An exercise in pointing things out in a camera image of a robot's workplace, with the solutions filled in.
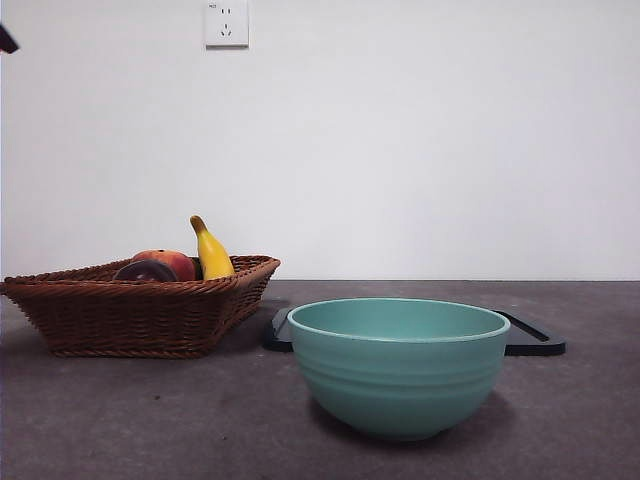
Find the wall socket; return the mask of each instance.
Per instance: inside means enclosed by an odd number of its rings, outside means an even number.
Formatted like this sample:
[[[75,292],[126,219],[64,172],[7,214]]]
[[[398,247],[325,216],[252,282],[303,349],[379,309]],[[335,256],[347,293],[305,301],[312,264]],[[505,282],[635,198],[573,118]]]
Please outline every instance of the wall socket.
[[[207,47],[249,46],[248,0],[209,1],[204,15]]]

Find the wicker basket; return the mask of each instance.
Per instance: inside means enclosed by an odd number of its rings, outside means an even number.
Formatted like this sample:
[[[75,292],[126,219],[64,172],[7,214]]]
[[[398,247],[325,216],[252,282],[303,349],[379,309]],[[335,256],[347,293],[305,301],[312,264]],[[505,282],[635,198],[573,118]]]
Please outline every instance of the wicker basket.
[[[56,356],[198,358],[254,313],[280,265],[232,256],[236,273],[193,282],[112,281],[130,262],[7,277],[7,295]]]

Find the red peach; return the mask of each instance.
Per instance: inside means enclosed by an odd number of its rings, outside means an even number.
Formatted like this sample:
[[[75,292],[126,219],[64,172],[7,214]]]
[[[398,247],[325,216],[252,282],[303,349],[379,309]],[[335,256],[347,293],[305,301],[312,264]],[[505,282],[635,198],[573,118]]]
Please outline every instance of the red peach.
[[[188,282],[196,279],[196,270],[193,260],[184,253],[175,250],[144,250],[136,253],[132,262],[145,259],[158,260],[166,263],[178,277],[180,282]]]

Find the banana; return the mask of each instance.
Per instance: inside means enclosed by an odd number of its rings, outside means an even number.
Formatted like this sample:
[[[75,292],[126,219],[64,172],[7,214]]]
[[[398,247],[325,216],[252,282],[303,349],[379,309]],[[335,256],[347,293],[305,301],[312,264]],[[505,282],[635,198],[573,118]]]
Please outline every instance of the banana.
[[[233,275],[235,270],[224,246],[207,230],[199,216],[193,215],[190,221],[198,239],[198,257],[203,280]]]

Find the ceramic bowl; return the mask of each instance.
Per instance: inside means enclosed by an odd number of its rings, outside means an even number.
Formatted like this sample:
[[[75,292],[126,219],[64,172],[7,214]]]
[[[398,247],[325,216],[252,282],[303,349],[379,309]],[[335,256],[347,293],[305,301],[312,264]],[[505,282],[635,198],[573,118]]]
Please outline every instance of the ceramic bowl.
[[[405,298],[311,303],[287,320],[317,402],[389,440],[428,438],[473,414],[494,387],[510,328],[490,310]]]

